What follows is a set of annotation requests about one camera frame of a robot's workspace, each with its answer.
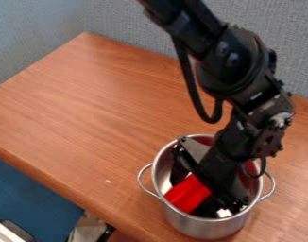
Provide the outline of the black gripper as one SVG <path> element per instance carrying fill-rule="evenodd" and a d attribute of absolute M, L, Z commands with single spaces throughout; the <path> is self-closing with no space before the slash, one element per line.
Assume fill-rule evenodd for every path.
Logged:
<path fill-rule="evenodd" d="M 249 194 L 238 173 L 240 163 L 221 153 L 217 140 L 201 143 L 180 136 L 172 148 L 170 184 L 177 185 L 193 174 L 210 194 L 196 194 L 189 199 L 189 214 L 204 218 L 222 218 L 237 214 L 249 204 Z"/>

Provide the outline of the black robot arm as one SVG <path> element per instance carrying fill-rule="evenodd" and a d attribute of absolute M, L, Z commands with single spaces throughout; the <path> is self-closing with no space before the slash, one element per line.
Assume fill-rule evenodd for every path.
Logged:
<path fill-rule="evenodd" d="M 276 52 L 258 36 L 216 17 L 201 0 L 137 0 L 172 37 L 188 93 L 201 120 L 232 114 L 208 146 L 189 136 L 173 146 L 173 190 L 165 199 L 185 213 L 214 217 L 241 212 L 252 202 L 248 161 L 265 162 L 282 149 L 294 104 L 274 78 Z"/>

